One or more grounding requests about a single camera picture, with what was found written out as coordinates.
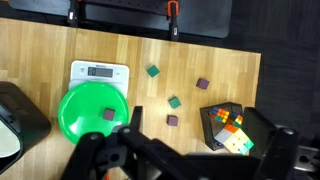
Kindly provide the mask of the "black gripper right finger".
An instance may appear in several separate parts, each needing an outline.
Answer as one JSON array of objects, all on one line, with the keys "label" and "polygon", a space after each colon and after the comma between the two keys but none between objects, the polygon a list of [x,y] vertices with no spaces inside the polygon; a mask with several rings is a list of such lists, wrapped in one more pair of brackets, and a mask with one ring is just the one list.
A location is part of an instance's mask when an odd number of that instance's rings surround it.
[{"label": "black gripper right finger", "polygon": [[244,109],[242,129],[254,143],[250,156],[259,160],[254,180],[287,180],[293,169],[299,134],[278,128],[253,107]]}]

